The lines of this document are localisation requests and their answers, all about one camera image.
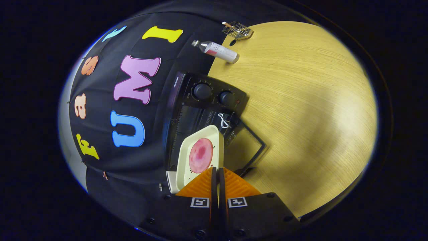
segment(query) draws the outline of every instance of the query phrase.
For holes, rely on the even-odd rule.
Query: wooden table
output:
[[[368,163],[377,134],[374,92],[352,53],[321,27],[290,21],[251,26],[247,40],[223,46],[209,76],[250,97],[242,119],[269,146],[246,177],[275,192],[297,217],[340,194]]]

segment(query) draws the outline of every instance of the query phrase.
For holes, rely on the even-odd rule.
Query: white bottle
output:
[[[239,54],[237,52],[211,41],[199,42],[195,40],[192,42],[192,46],[199,47],[202,53],[220,58],[229,63],[236,63],[239,59]]]

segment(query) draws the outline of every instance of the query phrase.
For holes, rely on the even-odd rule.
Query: white cable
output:
[[[222,129],[224,129],[224,128],[229,128],[229,127],[231,127],[229,124],[230,124],[230,121],[228,121],[228,120],[224,120],[223,119],[223,114],[222,113],[218,113],[218,116],[220,116],[220,118],[221,118],[221,128]]]

